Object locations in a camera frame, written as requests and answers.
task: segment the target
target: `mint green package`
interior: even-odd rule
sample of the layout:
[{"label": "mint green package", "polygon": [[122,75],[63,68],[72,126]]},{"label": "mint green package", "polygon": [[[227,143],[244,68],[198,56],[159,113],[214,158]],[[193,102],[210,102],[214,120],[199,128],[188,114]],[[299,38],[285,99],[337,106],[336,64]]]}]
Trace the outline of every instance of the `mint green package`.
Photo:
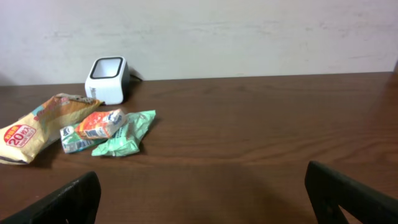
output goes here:
[{"label": "mint green package", "polygon": [[65,153],[80,152],[88,147],[95,146],[104,142],[106,139],[82,139],[76,132],[75,128],[79,124],[66,126],[60,130],[61,143]]},{"label": "mint green package", "polygon": [[110,139],[98,145],[91,155],[126,156],[139,152],[138,145],[155,115],[154,110],[127,114],[126,123]]}]

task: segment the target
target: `wood grain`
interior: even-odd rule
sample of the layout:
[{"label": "wood grain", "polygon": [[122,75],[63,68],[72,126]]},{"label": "wood grain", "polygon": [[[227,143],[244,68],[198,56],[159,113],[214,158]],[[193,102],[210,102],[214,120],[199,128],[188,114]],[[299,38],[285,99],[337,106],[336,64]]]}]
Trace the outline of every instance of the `wood grain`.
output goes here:
[{"label": "wood grain", "polygon": [[[84,172],[103,191],[97,223],[316,223],[309,160],[398,198],[393,73],[144,82],[122,105],[156,110],[141,153],[66,155],[56,142],[28,166],[0,166],[0,218]],[[1,87],[0,126],[83,84]]]}]

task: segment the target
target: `red label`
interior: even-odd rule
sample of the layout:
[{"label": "red label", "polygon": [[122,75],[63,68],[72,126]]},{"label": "red label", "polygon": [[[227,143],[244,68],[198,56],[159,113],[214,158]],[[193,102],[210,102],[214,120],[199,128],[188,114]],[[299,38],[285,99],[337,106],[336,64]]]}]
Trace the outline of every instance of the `red label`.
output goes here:
[{"label": "red label", "polygon": [[14,125],[4,134],[4,141],[8,146],[24,147],[35,133],[36,129],[26,124]]}]

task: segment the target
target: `candy wrapper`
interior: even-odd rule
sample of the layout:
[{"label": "candy wrapper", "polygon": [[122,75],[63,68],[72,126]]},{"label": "candy wrapper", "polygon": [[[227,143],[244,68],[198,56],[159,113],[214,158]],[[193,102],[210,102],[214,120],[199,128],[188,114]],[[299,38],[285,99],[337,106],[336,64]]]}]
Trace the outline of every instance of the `candy wrapper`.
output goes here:
[{"label": "candy wrapper", "polygon": [[91,153],[92,156],[126,156],[139,152],[138,145],[148,131],[156,112],[144,111],[127,114],[127,122],[111,139],[100,144]]},{"label": "candy wrapper", "polygon": [[0,163],[28,164],[60,137],[59,130],[80,122],[100,100],[57,94],[14,124],[0,129]]},{"label": "candy wrapper", "polygon": [[106,139],[82,139],[76,132],[78,124],[66,126],[60,130],[61,143],[65,153],[80,152],[88,147],[105,142]]},{"label": "candy wrapper", "polygon": [[125,122],[126,115],[121,109],[94,112],[85,118],[75,131],[82,139],[110,138]]}]

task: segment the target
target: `white device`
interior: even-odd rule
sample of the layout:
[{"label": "white device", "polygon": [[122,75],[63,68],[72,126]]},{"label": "white device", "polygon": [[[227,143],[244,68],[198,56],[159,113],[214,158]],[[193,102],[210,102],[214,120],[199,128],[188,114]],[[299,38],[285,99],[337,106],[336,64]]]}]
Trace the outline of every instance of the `white device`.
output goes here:
[{"label": "white device", "polygon": [[129,67],[124,57],[99,58],[87,77],[86,95],[107,105],[120,104],[128,94],[129,82]]}]

